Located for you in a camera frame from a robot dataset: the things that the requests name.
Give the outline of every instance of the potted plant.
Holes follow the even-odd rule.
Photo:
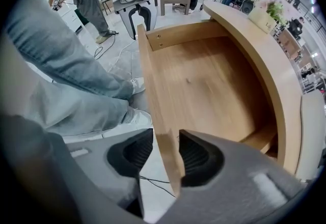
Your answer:
[[[277,21],[280,24],[285,24],[283,5],[277,0],[258,2],[249,13],[248,18],[265,33],[270,33],[275,28]]]

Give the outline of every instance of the open drawer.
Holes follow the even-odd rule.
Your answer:
[[[288,118],[285,116],[290,111],[284,111],[275,81],[268,80],[269,76],[273,77],[272,73],[265,73],[266,70],[270,72],[268,61],[259,65],[247,51],[252,45],[242,44],[236,32],[231,32],[219,20],[149,32],[143,25],[138,26],[141,63],[155,135],[175,191],[178,179],[184,175],[178,154],[180,129],[244,142],[263,153],[276,144],[278,149],[273,156],[277,156],[278,162],[286,168],[284,147]],[[262,57],[264,52],[259,51],[256,52]],[[295,105],[300,120],[300,99]],[[295,112],[290,113],[296,119]],[[296,126],[296,133],[301,133],[301,126]],[[299,152],[297,155],[294,152],[290,157],[298,160],[298,155]],[[287,170],[294,173],[295,169],[296,165]]]

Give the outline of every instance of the gray fabric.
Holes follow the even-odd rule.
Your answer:
[[[23,116],[63,136],[122,122],[132,83],[107,73],[46,0],[19,0],[5,29],[25,60],[59,82],[41,79]]]
[[[109,35],[107,23],[98,0],[74,0],[74,3],[82,16],[96,27],[101,36],[106,37]]]

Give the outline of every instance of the wooden drawer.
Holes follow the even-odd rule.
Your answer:
[[[138,39],[155,135],[175,192],[184,175],[180,129],[269,150],[277,135],[270,97],[224,27],[207,20],[146,32],[139,25]]]

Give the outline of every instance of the beige shoe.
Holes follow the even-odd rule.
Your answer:
[[[105,40],[107,40],[107,39],[110,38],[111,36],[112,36],[112,35],[108,35],[107,37],[99,36],[99,37],[96,39],[95,43],[96,43],[96,44],[102,44]]]

